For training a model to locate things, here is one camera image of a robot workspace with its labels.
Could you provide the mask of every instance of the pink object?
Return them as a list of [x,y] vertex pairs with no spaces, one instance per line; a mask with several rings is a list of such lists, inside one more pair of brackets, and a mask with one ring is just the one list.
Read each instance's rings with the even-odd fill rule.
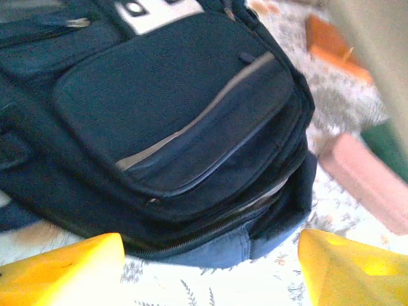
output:
[[350,134],[329,141],[321,166],[397,235],[408,234],[408,185]]

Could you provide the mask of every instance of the reflective strip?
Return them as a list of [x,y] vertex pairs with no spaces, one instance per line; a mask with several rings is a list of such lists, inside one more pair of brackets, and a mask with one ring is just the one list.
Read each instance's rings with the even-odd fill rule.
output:
[[258,57],[252,64],[248,65],[245,67],[243,70],[241,70],[237,75],[235,75],[225,86],[224,88],[218,93],[218,95],[215,97],[214,100],[202,111],[199,116],[197,116],[193,121],[191,121],[188,125],[183,127],[180,131],[177,131],[173,133],[172,135],[166,137],[165,139],[155,143],[151,147],[135,154],[129,157],[125,157],[124,159],[121,159],[116,163],[117,167],[121,169],[122,171],[125,171],[132,167],[133,165],[139,163],[140,161],[143,161],[145,158],[149,157],[153,153],[157,152],[159,149],[161,149],[163,146],[165,146],[167,143],[171,142],[173,139],[176,137],[179,137],[180,135],[183,135],[185,132],[187,132],[189,129],[191,129],[195,124],[197,124],[206,114],[211,112],[211,110],[216,107],[220,101],[229,93],[229,91],[232,90],[235,86],[237,86],[238,83],[240,83],[242,80],[247,78],[249,75],[251,75],[254,71],[260,69],[264,64],[274,60],[275,57],[273,56],[272,53],[267,52],[261,57]]
[[265,193],[264,195],[262,195],[260,198],[248,203],[247,205],[245,205],[244,207],[241,207],[239,210],[237,210],[234,214],[243,212],[244,210],[247,210],[248,208],[254,206],[254,205],[261,205],[263,204],[265,201],[267,201],[271,196],[273,196],[274,194],[276,194],[278,191],[280,191],[282,189],[283,186],[285,186],[286,182],[288,181],[288,178],[285,178],[282,182],[280,182],[279,184],[277,184],[274,188],[272,188],[271,190],[269,190],[267,193]]

